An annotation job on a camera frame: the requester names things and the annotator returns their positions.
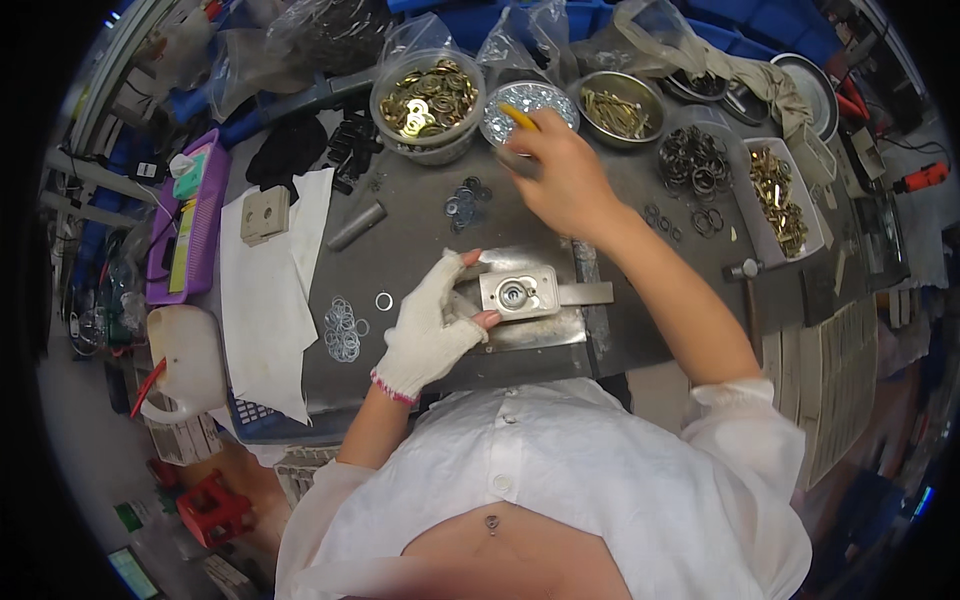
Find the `hammer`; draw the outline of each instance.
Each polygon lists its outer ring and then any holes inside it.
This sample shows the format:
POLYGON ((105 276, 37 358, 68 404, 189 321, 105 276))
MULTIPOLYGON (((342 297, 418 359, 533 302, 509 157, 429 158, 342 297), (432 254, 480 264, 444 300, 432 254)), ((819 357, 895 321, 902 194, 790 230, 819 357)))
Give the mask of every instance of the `hammer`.
POLYGON ((760 338, 760 317, 756 312, 754 277, 758 276, 763 268, 763 261, 747 258, 740 264, 723 269, 723 278, 726 281, 743 281, 744 283, 743 289, 747 301, 747 335, 750 337, 750 345, 754 347, 756 362, 761 367, 763 366, 763 340, 760 338))

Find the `white paper sheet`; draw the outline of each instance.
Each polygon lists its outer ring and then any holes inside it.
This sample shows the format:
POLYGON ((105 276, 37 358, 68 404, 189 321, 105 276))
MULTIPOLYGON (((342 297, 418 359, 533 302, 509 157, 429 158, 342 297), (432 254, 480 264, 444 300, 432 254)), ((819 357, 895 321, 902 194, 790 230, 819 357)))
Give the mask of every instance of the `white paper sheet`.
POLYGON ((303 351, 317 340, 307 296, 324 237, 333 169, 295 178, 290 230, 253 248, 240 238, 243 199, 221 214, 224 347, 236 397, 308 423, 300 387, 303 351))

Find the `metal lid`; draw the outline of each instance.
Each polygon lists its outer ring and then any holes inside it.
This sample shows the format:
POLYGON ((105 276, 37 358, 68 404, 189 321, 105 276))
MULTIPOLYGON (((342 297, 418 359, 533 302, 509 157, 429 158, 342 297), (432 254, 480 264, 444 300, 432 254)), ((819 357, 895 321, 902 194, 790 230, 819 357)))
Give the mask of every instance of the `metal lid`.
POLYGON ((757 98, 749 87, 740 82, 730 82, 730 89, 720 104, 737 121, 753 127, 762 124, 770 116, 770 105, 757 98))
POLYGON ((840 108, 827 75, 799 54, 781 54, 770 62, 783 69, 797 85, 797 91, 813 110, 813 125, 810 127, 820 139, 830 141, 837 131, 840 108))

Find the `gray work surface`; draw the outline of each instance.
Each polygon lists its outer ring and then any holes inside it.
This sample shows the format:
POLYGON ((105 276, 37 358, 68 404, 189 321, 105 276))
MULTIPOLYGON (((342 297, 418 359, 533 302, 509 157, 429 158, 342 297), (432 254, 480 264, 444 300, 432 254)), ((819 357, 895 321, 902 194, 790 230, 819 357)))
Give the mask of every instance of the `gray work surface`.
MULTIPOLYGON (((678 106, 666 100, 668 110, 678 106)), ((330 116, 321 120, 330 127, 330 116)), ((730 116, 731 128, 744 138, 776 136, 779 126, 770 122, 762 127, 743 125, 730 116)), ((231 153, 228 201, 245 189, 243 173, 250 158, 262 144, 262 134, 238 146, 231 153)), ((670 242, 677 253, 717 292, 741 324, 746 324, 743 286, 726 283, 724 266, 754 257, 750 234, 732 196, 718 197, 718 208, 726 226, 713 238, 702 238, 690 224, 690 208, 682 200, 671 198, 656 172, 656 143, 624 153, 588 141, 600 155, 617 196, 638 211, 657 204, 683 231, 681 243, 670 242), (731 241, 730 228, 737 240, 731 241)), ((822 205, 826 221, 836 241, 809 258, 761 274, 755 282, 756 301, 764 333, 800 324, 804 320, 801 269, 826 263, 832 273, 842 241, 844 227, 852 226, 852 206, 842 184, 833 186, 837 209, 822 205)), ((308 410, 319 413, 358 405, 370 385, 369 373, 386 350, 383 332, 396 323, 400 302, 420 282, 440 257, 443 248, 465 252, 473 248, 533 246, 557 248, 561 241, 523 204, 506 173, 493 158, 490 145, 476 135, 469 152, 452 164, 425 167, 403 156, 384 150, 375 156, 368 173, 350 196, 334 192, 324 230, 324 246, 314 272, 310 294, 320 340, 303 357, 302 386, 308 410), (460 234, 450 230, 444 215, 444 201, 464 178, 475 176, 493 192, 484 206, 486 219, 460 234), (325 241, 336 234, 353 216, 374 200, 386 207, 388 216, 361 235, 342 252, 331 252, 325 241), (373 305, 376 295, 388 292, 394 307, 381 312, 373 305), (334 296, 343 296, 353 307, 357 319, 370 322, 370 334, 361 341, 360 356, 353 363, 338 363, 328 354, 323 341, 324 314, 334 296)), ((603 377, 629 369, 670 360, 671 354, 654 323, 626 277, 606 257, 599 257, 600 278, 613 282, 615 302, 588 317, 588 341, 566 346, 472 353, 465 356, 441 381, 427 392, 502 387, 522 382, 591 376, 603 377)), ((847 261, 839 308, 866 295, 865 274, 859 256, 847 261)))

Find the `red tool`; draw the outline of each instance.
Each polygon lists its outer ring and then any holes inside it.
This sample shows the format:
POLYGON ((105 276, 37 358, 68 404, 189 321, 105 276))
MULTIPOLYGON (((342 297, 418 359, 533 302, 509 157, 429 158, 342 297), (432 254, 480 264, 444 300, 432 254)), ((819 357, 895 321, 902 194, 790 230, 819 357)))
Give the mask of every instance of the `red tool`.
POLYGON ((136 404, 133 405, 133 408, 130 410, 130 418, 133 419, 136 417, 137 411, 140 410, 140 405, 143 404, 143 401, 147 399, 147 394, 150 392, 150 388, 154 387, 154 382, 160 374, 164 372, 167 368, 167 359, 164 356, 163 360, 160 361, 160 364, 154 367, 150 374, 147 375, 147 378, 143 380, 143 383, 140 384, 140 389, 136 391, 136 404))
POLYGON ((849 119, 870 120, 870 111, 867 110, 867 104, 863 102, 860 92, 856 91, 856 85, 849 77, 845 77, 840 82, 840 90, 835 92, 837 105, 840 108, 840 114, 849 119))
POLYGON ((250 500, 225 490, 217 481, 222 476, 223 473, 215 468, 203 481, 177 498, 177 510, 183 524, 204 548, 212 548, 253 531, 250 525, 252 516, 248 516, 250 500))
POLYGON ((904 192, 916 192, 919 189, 938 185, 947 180, 950 170, 943 162, 933 162, 926 165, 920 171, 904 176, 903 179, 894 181, 893 190, 895 194, 904 192))

